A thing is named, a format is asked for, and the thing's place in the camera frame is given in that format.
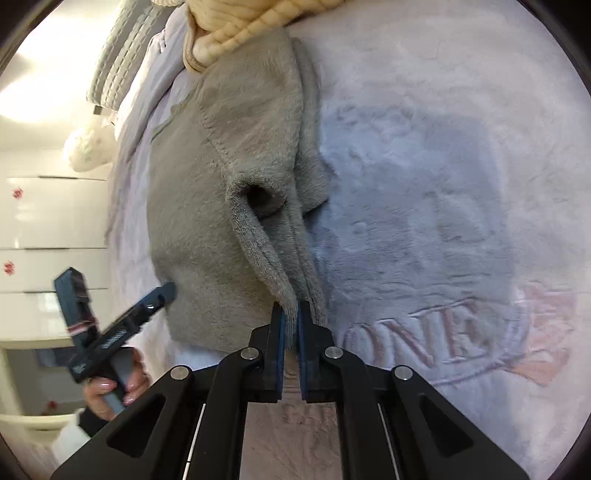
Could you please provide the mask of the left hand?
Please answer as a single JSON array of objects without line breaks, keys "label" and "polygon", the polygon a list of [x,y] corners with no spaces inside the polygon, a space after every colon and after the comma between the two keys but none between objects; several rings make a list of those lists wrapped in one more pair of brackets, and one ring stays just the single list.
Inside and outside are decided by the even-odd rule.
[{"label": "left hand", "polygon": [[[126,394],[122,401],[124,406],[133,403],[150,387],[150,378],[145,371],[141,353],[135,348],[131,349],[131,353],[132,370],[125,387]],[[116,383],[114,381],[103,377],[90,379],[84,386],[83,393],[86,406],[101,420],[111,421],[116,416],[116,413],[106,402],[106,395],[115,388]]]}]

